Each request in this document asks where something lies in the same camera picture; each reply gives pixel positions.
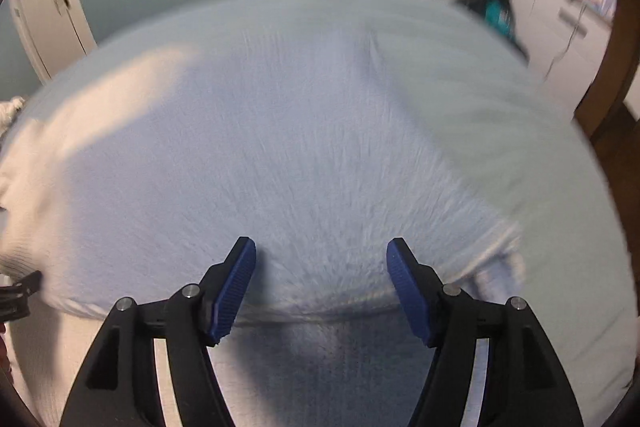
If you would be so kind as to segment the light blue knit sweater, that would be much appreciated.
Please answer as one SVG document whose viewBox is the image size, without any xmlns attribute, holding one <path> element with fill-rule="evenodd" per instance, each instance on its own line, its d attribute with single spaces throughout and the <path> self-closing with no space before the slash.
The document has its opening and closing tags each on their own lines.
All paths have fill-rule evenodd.
<svg viewBox="0 0 640 427">
<path fill-rule="evenodd" d="M 115 42 L 31 98 L 1 153 L 1 268 L 100 317 L 168 296 L 241 236 L 257 269 L 216 361 L 239 424 L 402 426 L 431 363 L 387 274 L 394 237 L 502 300 L 516 224 L 446 161 L 367 31 L 224 48 Z"/>
</svg>

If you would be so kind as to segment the teal bed sheet mattress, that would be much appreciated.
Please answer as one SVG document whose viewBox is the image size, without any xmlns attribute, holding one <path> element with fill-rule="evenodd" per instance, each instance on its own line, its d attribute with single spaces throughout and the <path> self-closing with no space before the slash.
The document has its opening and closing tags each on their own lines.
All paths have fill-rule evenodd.
<svg viewBox="0 0 640 427">
<path fill-rule="evenodd" d="M 469 12 L 439 0 L 210 0 L 135 24 L 88 56 L 115 42 L 136 51 L 169 43 L 217 49 L 248 36 L 323 29 L 374 37 L 442 156 L 518 227 L 523 277 L 508 297 L 490 300 L 443 280 L 494 303 L 525 298 L 559 355 L 582 420 L 603 424 L 623 401 L 636 365 L 638 313 L 624 233 L 608 184 L 570 116 L 544 96 L 521 57 Z M 10 338 L 15 373 L 36 418 L 55 426 L 114 303 L 100 317 L 73 314 L 50 307 L 43 287 L 42 281 L 32 313 L 11 326 Z"/>
</svg>

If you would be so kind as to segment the white door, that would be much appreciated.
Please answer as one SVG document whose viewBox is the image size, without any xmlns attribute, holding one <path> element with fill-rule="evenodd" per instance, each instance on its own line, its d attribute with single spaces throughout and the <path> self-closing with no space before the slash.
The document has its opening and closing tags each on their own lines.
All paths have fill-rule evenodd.
<svg viewBox="0 0 640 427">
<path fill-rule="evenodd" d="M 80 0 L 9 0 L 32 68 L 47 83 L 96 48 Z"/>
</svg>

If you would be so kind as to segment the wooden chair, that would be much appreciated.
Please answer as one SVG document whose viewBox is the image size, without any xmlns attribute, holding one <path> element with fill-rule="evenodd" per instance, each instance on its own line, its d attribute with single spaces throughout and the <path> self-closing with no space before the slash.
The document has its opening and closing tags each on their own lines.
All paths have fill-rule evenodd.
<svg viewBox="0 0 640 427">
<path fill-rule="evenodd" d="M 638 65 L 639 0 L 617 0 L 602 62 L 573 117 L 598 164 L 596 142 L 623 105 Z"/>
</svg>

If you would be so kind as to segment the black and teal bag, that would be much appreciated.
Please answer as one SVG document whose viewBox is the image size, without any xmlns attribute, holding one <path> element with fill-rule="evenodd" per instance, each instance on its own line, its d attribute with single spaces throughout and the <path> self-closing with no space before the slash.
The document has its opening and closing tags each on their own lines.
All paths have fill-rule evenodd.
<svg viewBox="0 0 640 427">
<path fill-rule="evenodd" d="M 528 64 L 529 54 L 516 33 L 515 16 L 510 0 L 452 0 L 455 5 L 475 14 Z"/>
</svg>

